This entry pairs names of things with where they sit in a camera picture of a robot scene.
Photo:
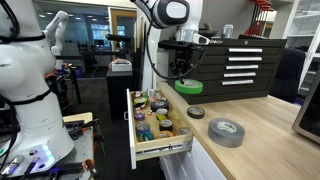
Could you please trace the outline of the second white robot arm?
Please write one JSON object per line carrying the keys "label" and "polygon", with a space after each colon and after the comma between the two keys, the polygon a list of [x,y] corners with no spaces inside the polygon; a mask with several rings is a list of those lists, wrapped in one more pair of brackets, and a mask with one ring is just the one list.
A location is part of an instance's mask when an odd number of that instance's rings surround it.
{"label": "second white robot arm", "polygon": [[0,95],[10,107],[13,126],[3,160],[38,156],[44,170],[74,148],[57,95],[45,81],[56,67],[68,19],[59,11],[41,28],[32,0],[1,0]]}

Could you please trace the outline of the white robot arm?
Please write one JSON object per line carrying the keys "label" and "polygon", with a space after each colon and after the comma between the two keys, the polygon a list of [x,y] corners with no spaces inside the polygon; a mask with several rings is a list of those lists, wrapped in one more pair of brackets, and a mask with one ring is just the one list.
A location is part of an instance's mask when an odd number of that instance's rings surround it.
{"label": "white robot arm", "polygon": [[210,40],[199,33],[203,0],[130,0],[149,20],[147,35],[151,28],[162,30],[176,28],[174,39],[161,40],[158,47],[175,50],[176,58],[170,63],[171,77],[162,75],[152,62],[149,44],[146,44],[147,57],[154,72],[166,80],[185,79],[201,63],[205,52],[202,45]]}

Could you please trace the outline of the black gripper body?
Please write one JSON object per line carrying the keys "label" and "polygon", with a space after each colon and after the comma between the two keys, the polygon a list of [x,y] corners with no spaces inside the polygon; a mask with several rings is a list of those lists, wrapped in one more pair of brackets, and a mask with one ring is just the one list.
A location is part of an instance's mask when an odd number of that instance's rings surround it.
{"label": "black gripper body", "polygon": [[186,77],[194,70],[194,65],[192,64],[194,48],[195,46],[191,43],[180,42],[173,44],[174,60],[169,64],[169,67],[174,79]]}

